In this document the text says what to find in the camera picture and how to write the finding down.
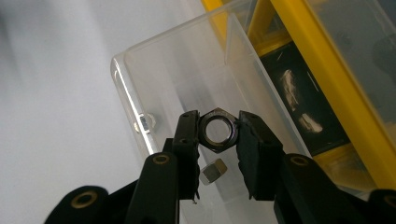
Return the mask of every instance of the clear plastic container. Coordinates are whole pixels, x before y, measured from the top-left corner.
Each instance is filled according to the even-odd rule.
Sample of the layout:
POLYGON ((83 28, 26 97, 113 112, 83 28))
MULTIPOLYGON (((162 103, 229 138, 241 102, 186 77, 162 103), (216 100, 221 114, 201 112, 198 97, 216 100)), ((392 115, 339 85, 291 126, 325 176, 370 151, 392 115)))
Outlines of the clear plastic container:
MULTIPOLYGON (((162 151, 182 113, 203 115, 216 107, 261 116, 286 152, 308 154, 246 36, 250 7, 250 1, 231 2, 114 57, 111 74, 143 158, 162 151), (227 21, 220 30, 224 43, 213 26, 221 20, 227 21)), ((276 222, 273 203, 248 199, 234 147, 220 154, 199 150, 201 168, 220 158, 228 171, 211 185, 200 184, 198 204, 181 202, 182 222, 276 222)))

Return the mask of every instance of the white surface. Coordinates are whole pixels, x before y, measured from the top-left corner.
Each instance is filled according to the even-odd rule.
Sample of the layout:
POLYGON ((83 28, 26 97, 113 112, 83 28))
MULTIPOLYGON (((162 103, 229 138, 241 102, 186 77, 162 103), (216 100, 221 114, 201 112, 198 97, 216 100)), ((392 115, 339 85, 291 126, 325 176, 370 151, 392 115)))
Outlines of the white surface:
POLYGON ((111 57, 204 12, 198 0, 0 0, 0 223, 138 178, 111 57))

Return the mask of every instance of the metal part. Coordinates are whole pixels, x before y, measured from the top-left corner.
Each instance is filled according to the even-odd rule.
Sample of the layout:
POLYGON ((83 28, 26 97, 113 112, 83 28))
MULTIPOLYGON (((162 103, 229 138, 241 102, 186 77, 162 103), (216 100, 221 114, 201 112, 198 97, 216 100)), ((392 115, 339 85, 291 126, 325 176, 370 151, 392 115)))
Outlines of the metal part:
POLYGON ((146 158, 123 221, 129 223, 178 223, 177 157, 169 152, 146 158), (155 158, 168 162, 158 165, 155 158))
POLYGON ((171 152, 177 157, 178 163, 178 196, 179 199, 199 199, 199 165, 198 165, 198 121, 199 112, 193 110, 180 115, 172 142, 169 144, 171 152))
POLYGON ((201 170, 200 179, 204 185, 209 185, 219 179, 227 171, 222 159, 217 159, 201 170))
POLYGON ((235 122, 237 121, 237 118, 228 113, 227 111, 221 109, 221 108, 216 108, 209 113, 201 116, 200 118, 200 124, 199 124, 199 130, 198 130, 198 137, 200 143, 204 146, 207 147, 208 149, 220 153, 230 147, 233 147, 236 144, 236 140, 238 138, 238 129, 236 127, 235 122), (207 136, 206 133, 206 128, 207 125, 213 121, 213 120, 222 120, 224 121, 225 124, 227 124, 229 128, 229 135, 228 137, 221 142, 215 142, 212 139, 210 139, 207 136))
POLYGON ((285 155, 282 148, 282 143, 259 116, 239 112, 236 153, 250 198, 257 201, 275 198, 278 170, 285 155))

